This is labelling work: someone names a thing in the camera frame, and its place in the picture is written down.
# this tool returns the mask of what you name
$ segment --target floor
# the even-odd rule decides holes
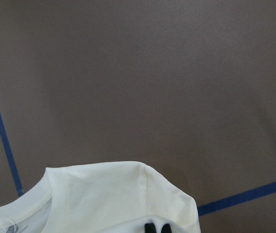
[[[24,191],[144,162],[198,206],[276,182],[276,1],[1,1],[0,111]],[[0,137],[0,206],[18,197]],[[276,232],[276,193],[199,218]]]

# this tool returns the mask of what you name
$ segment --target t-shirt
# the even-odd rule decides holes
[[[141,162],[46,168],[43,178],[0,207],[0,233],[199,233],[192,197]]]

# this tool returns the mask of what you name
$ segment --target blue tape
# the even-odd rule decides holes
[[[203,216],[253,199],[276,193],[276,182],[270,183],[222,200],[198,207],[198,215]]]
[[[15,187],[17,190],[17,193],[19,196],[23,195],[23,189],[22,189],[22,185],[21,185],[21,181],[18,175],[18,171],[17,171],[17,167],[14,161],[14,157],[13,157],[13,153],[6,135],[6,131],[5,131],[5,127],[4,127],[4,123],[1,117],[1,113],[0,113],[0,135],[1,135],[1,139],[2,139],[2,143],[4,146],[4,150],[5,150],[5,154],[7,157],[7,161],[8,164],[10,166],[11,169],[11,173],[14,179],[14,183],[15,183]]]

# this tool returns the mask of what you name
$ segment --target neckline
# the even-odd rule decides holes
[[[0,219],[8,217],[18,224],[39,211],[51,199],[51,210],[41,233],[60,232],[62,225],[59,222],[64,222],[65,216],[62,213],[66,209],[64,199],[61,198],[65,192],[64,186],[62,182],[56,182],[63,179],[61,176],[63,176],[61,167],[47,167],[43,177],[33,188],[15,201],[0,206]],[[3,224],[4,227],[10,225],[10,222]]]

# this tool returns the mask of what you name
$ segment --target white t-shirt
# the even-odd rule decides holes
[[[144,233],[169,223],[172,233],[199,233],[192,197],[140,162],[46,168],[43,178],[0,207],[0,233]]]

